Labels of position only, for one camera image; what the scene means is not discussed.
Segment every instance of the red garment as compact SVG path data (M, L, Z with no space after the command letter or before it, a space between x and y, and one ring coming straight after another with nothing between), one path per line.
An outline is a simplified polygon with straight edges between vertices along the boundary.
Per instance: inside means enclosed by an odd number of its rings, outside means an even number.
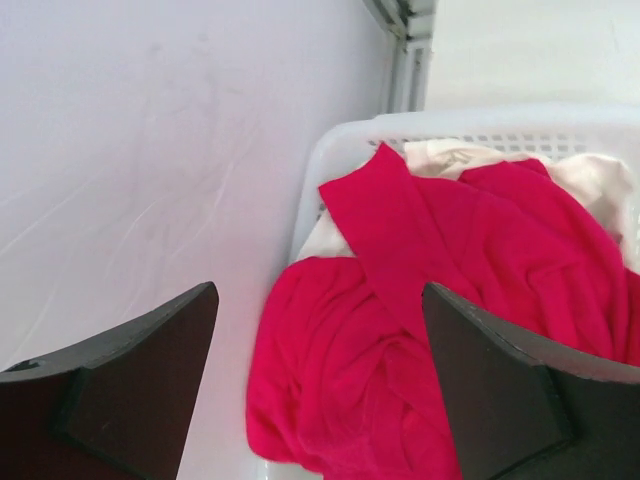
M640 281L537 160L454 182L412 177L382 146L320 191L356 258L298 262L267 300L247 394L259 455L327 480L461 479L421 312L428 282L565 345L640 364L629 341Z

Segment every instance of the folded red cloth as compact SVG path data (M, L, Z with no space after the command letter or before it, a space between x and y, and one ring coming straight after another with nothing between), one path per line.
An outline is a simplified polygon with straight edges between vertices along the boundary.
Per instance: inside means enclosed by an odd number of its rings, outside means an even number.
M570 347L640 364L629 338L640 328L638 277L537 160L454 182L412 177L382 146L320 191L356 257L298 262L269 295L247 391L259 455L327 480L461 479L421 312L428 282Z

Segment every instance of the wrinkled red fabric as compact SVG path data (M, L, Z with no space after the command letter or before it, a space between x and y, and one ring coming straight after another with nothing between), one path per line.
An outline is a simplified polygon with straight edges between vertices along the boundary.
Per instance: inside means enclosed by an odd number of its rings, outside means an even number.
M428 282L640 364L637 275L537 160L417 178L383 145L320 192L356 257L298 262L269 295L247 391L257 454L327 480L462 478L421 312Z

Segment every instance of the white surface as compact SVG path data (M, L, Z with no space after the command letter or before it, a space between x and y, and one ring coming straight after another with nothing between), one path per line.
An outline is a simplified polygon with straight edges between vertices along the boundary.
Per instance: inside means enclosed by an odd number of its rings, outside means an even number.
M214 280L179 478L264 478L259 311L312 145L377 112L388 53L360 1L1 2L0 368Z
M640 104L640 3L438 0L427 108Z
M398 152L404 143L458 138L505 152L536 152L553 160L585 151L609 154L640 178L640 108L577 104L531 104L510 107L433 110L381 115L374 120L340 125L327 133L309 161L289 261L293 262L322 209L317 187L369 160L381 142ZM640 197L636 191L632 230L638 231ZM635 239L638 257L640 242Z

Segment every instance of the laundry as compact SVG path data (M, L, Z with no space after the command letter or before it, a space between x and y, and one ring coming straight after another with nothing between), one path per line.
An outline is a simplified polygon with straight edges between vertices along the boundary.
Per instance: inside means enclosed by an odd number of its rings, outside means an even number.
M519 161L528 152L505 153L456 139L439 139L405 144L407 166L420 177L452 180L466 170L501 161ZM626 265L638 270L635 222L630 201L636 192L633 175L616 158L601 154L579 154L553 162L536 153L553 181L569 192L618 242ZM329 212L324 212L298 254L298 260L311 256L351 256L342 234Z
M257 454L327 480L461 480L421 312L428 282L640 365L640 281L540 161L421 178L383 145L320 193L355 257L297 262L269 295L247 389Z

